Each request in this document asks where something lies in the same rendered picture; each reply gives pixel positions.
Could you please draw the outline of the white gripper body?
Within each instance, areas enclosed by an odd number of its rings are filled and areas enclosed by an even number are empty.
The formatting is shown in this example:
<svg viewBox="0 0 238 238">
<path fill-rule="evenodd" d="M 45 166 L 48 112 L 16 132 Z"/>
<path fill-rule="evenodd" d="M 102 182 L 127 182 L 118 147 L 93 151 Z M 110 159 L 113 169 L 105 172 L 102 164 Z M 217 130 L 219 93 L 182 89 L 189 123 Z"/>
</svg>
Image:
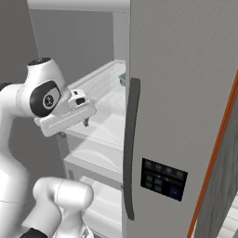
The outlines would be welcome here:
<svg viewBox="0 0 238 238">
<path fill-rule="evenodd" d="M 63 115 L 55 115 L 51 113 L 44 118 L 35 118 L 34 122 L 41 128 L 45 137 L 51 137 L 65 129 L 76 125 L 86 119 L 89 119 L 96 113 L 96 107 L 93 103 L 88 102 L 71 112 Z"/>
</svg>

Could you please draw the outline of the clear fridge drawer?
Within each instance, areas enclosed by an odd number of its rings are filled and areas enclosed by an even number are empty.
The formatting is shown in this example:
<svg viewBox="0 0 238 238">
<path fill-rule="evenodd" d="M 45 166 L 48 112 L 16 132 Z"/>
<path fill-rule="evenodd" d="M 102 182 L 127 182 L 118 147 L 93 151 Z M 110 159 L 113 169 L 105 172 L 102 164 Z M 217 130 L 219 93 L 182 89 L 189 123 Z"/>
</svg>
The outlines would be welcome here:
<svg viewBox="0 0 238 238">
<path fill-rule="evenodd" d="M 124 116 L 117 113 L 96 114 L 89 119 L 89 126 L 78 123 L 58 136 L 63 157 L 68 154 L 116 174 L 122 173 L 125 134 Z"/>
</svg>

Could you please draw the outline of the glass fridge shelf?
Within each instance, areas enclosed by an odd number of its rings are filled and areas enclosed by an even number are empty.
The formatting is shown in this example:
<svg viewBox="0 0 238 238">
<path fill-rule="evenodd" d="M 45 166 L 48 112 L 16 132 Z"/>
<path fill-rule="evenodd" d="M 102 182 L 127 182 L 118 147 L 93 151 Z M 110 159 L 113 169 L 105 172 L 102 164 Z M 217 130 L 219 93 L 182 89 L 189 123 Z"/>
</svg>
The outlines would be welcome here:
<svg viewBox="0 0 238 238">
<path fill-rule="evenodd" d="M 126 112 L 126 88 L 121 85 L 119 76 L 126 72 L 124 60 L 113 60 L 92 73 L 69 85 L 70 89 L 82 89 L 97 104 L 112 112 Z"/>
</svg>

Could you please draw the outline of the grey fridge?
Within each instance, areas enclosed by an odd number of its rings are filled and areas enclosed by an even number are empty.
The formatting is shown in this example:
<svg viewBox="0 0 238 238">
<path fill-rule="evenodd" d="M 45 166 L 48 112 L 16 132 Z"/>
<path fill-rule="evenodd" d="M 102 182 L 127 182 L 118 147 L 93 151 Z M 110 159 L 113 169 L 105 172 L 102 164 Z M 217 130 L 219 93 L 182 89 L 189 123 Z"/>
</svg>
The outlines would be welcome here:
<svg viewBox="0 0 238 238">
<path fill-rule="evenodd" d="M 68 86 L 113 60 L 124 60 L 127 70 L 129 0 L 27 1 L 38 52 L 58 63 Z M 116 113 L 94 104 L 96 114 Z M 123 164 L 122 173 L 116 174 L 70 154 L 60 155 L 67 178 L 94 190 L 83 219 L 95 238 L 127 238 Z"/>
</svg>

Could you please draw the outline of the grey fridge door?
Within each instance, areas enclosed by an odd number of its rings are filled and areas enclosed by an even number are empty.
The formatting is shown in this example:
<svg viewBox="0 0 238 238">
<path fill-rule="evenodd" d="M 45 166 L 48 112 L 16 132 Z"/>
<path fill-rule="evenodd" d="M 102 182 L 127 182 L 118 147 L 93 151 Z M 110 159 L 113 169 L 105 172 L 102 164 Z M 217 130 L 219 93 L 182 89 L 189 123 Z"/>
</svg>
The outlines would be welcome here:
<svg viewBox="0 0 238 238">
<path fill-rule="evenodd" d="M 238 0 L 131 0 L 127 238 L 187 237 L 237 70 Z"/>
</svg>

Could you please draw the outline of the orange-edged grey cabinet panel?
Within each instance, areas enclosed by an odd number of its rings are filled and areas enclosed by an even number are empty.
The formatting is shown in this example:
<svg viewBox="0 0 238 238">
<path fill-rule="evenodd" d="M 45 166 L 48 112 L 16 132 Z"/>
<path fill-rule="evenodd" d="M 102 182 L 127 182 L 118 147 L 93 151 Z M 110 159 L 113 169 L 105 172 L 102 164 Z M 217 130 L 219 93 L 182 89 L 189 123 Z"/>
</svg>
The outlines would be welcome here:
<svg viewBox="0 0 238 238">
<path fill-rule="evenodd" d="M 186 238 L 218 238 L 238 192 L 238 70 Z"/>
</svg>

